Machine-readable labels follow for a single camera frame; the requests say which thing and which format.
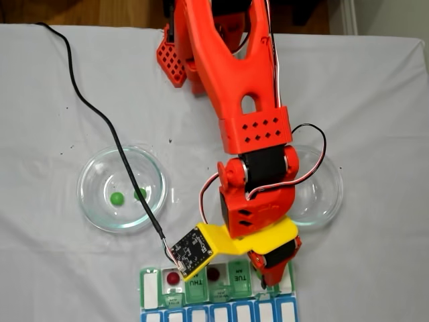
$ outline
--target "clear glass bowl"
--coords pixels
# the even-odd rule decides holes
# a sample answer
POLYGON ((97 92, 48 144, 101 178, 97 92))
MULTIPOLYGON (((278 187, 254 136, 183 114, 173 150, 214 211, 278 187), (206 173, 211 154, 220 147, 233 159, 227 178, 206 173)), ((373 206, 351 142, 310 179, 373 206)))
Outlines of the clear glass bowl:
MULTIPOLYGON (((155 216, 160 214, 167 197, 167 180, 159 161, 148 151, 136 146, 123 146, 140 188, 146 191, 146 202, 155 216)), ((80 174, 78 200, 86 218, 98 228, 113 233, 138 230, 150 219, 134 189, 115 147, 91 158, 80 174), (113 205, 112 193, 124 196, 122 205, 113 205)))
MULTIPOLYGON (((306 174, 320 157, 310 146, 294 146, 300 159, 297 178, 306 174)), ((331 221, 343 200, 343 180, 337 167, 325 156, 319 169, 296 185, 295 201, 288 216, 298 226, 321 227, 331 221)))

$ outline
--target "wire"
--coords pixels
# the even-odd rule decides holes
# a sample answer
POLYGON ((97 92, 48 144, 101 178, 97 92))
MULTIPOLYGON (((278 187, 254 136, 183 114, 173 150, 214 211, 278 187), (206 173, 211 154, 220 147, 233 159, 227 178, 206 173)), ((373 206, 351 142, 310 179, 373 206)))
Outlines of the wire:
POLYGON ((275 47, 275 39, 274 33, 271 28, 271 9, 269 6, 269 0, 265 0, 265 10, 267 11, 267 19, 268 19, 268 28, 269 34, 271 36, 271 45, 273 48, 273 57, 274 57, 274 95, 275 95, 275 105, 276 107, 282 106, 282 97, 280 95, 280 64, 279 58, 277 54, 277 48, 275 47))
POLYGON ((215 181, 218 177, 219 177, 219 174, 217 172, 215 174, 213 174, 210 178, 207 179, 206 183, 204 183, 204 185, 202 186, 201 191, 200 191, 199 206, 200 206, 201 218, 202 218, 202 221, 204 223, 208 223, 207 219, 206 219, 206 215, 204 214, 204 207, 202 205, 203 198, 204 198, 204 193, 209 188, 209 186, 213 183, 213 181, 215 181))
POLYGON ((168 247, 167 241, 165 238, 162 239, 162 242, 164 243, 164 253, 168 252, 167 258, 176 265, 177 268, 179 268, 179 263, 177 262, 176 258, 174 257, 172 250, 168 247))
POLYGON ((66 47, 67 47, 67 56, 68 56, 68 69, 70 72, 70 79, 72 81, 73 84, 73 88, 74 91, 76 92, 76 94, 78 95, 79 99, 87 106, 89 107, 92 111, 94 111, 98 116, 100 116, 104 122, 106 122, 107 126, 109 126, 109 129, 112 132, 112 136, 113 139, 116 143, 116 147, 118 149, 119 155, 121 156, 122 162, 125 166, 125 169, 127 170, 129 179, 131 181, 131 184, 133 185, 133 188, 135 190, 135 193, 137 194, 141 205, 143 206, 143 208, 145 209, 147 216, 149 217, 150 221, 152 222, 152 225, 154 226, 156 232, 158 233, 158 235, 160 236, 160 238, 162 239, 164 246, 166 247, 169 255, 171 256, 171 259, 174 261, 175 264, 177 264, 176 259, 174 258, 173 254, 171 253, 171 250, 169 249, 167 242, 166 242, 166 237, 164 235, 164 233, 162 232, 162 228, 161 225, 158 223, 158 221, 156 220, 154 214, 152 213, 152 210, 150 209, 149 205, 146 203, 146 200, 144 199, 139 185, 137 184, 137 181, 134 177, 134 173, 128 163, 127 157, 125 156, 125 153, 123 151, 122 145, 121 145, 121 141, 119 141, 119 137, 116 133, 115 128, 113 127, 112 122, 107 118, 106 115, 104 115, 103 113, 101 113, 101 111, 99 111, 96 107, 94 107, 91 103, 89 103, 80 93, 79 88, 76 84, 76 80, 74 79, 74 73, 73 73, 73 63, 72 63, 72 50, 70 47, 70 43, 68 42, 67 38, 62 35, 61 33, 57 32, 56 30, 52 29, 49 25, 47 25, 46 23, 43 22, 38 22, 36 25, 41 25, 45 28, 47 28, 48 30, 50 30, 51 32, 53 32, 54 34, 56 34, 58 37, 62 38, 64 40, 64 42, 66 43, 66 47))
POLYGON ((0 11, 1 11, 1 21, 6 23, 6 12, 5 7, 3 6, 3 0, 0 0, 0 11))
MULTIPOLYGON (((279 182, 279 183, 274 183, 274 184, 267 184, 267 185, 264 185, 264 186, 259 186, 257 188, 254 188, 246 196, 246 199, 248 201, 251 200, 252 196, 255 193, 258 193, 260 191, 264 191, 264 190, 267 190, 267 189, 273 189, 273 188, 281 188, 283 186, 295 186, 297 184, 303 183, 305 180, 307 180, 308 178, 310 178, 319 169, 320 165, 323 162, 324 156, 326 154, 326 136, 325 136, 324 132, 319 127, 317 127, 316 125, 311 124, 311 123, 303 123, 303 124, 298 125, 297 127, 295 127, 292 130, 292 134, 297 129, 299 129, 300 127, 303 127, 303 126, 311 126, 314 129, 317 129, 322 134, 322 137, 323 137, 323 148, 322 148, 322 152, 320 153, 320 157, 319 157, 318 161, 316 162, 316 164, 305 175, 301 176, 300 178, 298 178, 296 180, 279 182)), ((206 220, 206 216, 204 214, 204 207, 203 207, 203 204, 202 204, 202 201, 203 201, 203 198, 204 198, 204 193, 209 188, 209 186, 213 183, 213 181, 215 181, 216 178, 218 178, 218 177, 219 177, 218 173, 213 174, 210 178, 207 179, 207 181, 204 183, 204 185, 202 186, 201 191, 200 191, 200 214, 201 214, 201 218, 204 221, 204 223, 208 223, 207 220, 206 220)))
POLYGON ((326 154, 326 136, 325 136, 324 132, 319 127, 317 127, 317 126, 315 126, 314 124, 311 124, 311 123, 304 123, 304 124, 298 125, 297 127, 295 127, 292 130, 292 133, 294 133, 297 129, 299 129, 300 127, 303 127, 303 126, 311 126, 314 129, 317 129, 322 134, 322 137, 323 137, 323 148, 322 148, 322 152, 320 153, 320 157, 319 157, 317 163, 305 175, 301 176, 298 179, 295 179, 295 180, 292 180, 292 181, 285 181, 285 182, 274 183, 274 184, 266 184, 264 186, 259 186, 257 188, 254 188, 247 195, 247 197, 246 197, 247 200, 250 200, 255 193, 258 193, 258 192, 263 191, 263 190, 272 189, 272 188, 280 188, 282 186, 295 186, 297 184, 300 184, 300 183, 304 182, 305 180, 307 180, 308 178, 310 178, 317 171, 317 169, 319 169, 320 165, 323 162, 324 156, 326 154))
POLYGON ((244 45, 247 43, 247 41, 249 40, 249 35, 250 35, 250 32, 248 32, 247 33, 247 35, 246 35, 246 37, 244 38, 244 40, 241 42, 241 44, 240 44, 240 46, 236 49, 236 50, 234 50, 233 52, 232 52, 232 54, 233 55, 236 55, 236 54, 238 54, 240 51, 242 51, 242 49, 244 48, 244 45))

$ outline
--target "red candy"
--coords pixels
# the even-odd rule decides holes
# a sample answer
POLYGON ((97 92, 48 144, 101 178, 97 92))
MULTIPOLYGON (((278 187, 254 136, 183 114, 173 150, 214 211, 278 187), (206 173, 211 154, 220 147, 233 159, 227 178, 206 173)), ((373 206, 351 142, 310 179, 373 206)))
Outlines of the red candy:
POLYGON ((176 272, 168 273, 167 283, 170 285, 177 285, 180 282, 180 276, 176 272))

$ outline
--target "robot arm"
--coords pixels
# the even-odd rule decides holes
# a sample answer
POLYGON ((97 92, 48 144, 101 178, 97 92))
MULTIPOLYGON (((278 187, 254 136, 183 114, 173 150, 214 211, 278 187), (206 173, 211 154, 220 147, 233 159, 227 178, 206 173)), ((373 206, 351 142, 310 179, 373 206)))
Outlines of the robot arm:
POLYGON ((276 85, 269 3, 176 0, 164 35, 157 49, 164 72, 175 87, 188 77, 195 94, 207 93, 224 150, 238 155, 226 165, 218 163, 225 225, 198 224, 172 253, 188 280, 217 254, 247 252, 262 284, 275 285, 301 243, 296 226, 285 216, 294 202, 294 185, 257 190, 290 182, 298 172, 298 156, 287 146, 292 141, 288 110, 276 85), (239 60, 233 52, 241 47, 246 13, 251 31, 246 56, 239 60), (242 111, 244 96, 253 99, 255 112, 242 111))

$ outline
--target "white tablecloth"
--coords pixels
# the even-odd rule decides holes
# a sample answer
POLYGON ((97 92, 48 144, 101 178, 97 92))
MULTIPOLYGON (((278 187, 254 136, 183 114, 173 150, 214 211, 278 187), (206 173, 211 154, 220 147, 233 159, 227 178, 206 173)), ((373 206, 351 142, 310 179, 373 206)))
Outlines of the white tablecloth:
MULTIPOLYGON (((123 143, 143 144, 168 169, 160 218, 170 244, 199 220, 198 191, 225 161, 217 119, 189 84, 156 64, 155 30, 57 27, 72 45, 82 93, 123 143)), ((294 261, 302 322, 427 321, 429 317, 429 86, 415 39, 276 37, 292 126, 326 131, 345 197, 337 219, 305 233, 294 261)), ((0 26, 0 320, 139 319, 138 272, 162 261, 153 229, 99 231, 76 181, 113 145, 75 95, 65 45, 46 29, 0 26)), ((296 143, 320 148, 315 131, 296 143)), ((206 195, 221 222, 216 188, 206 195)))

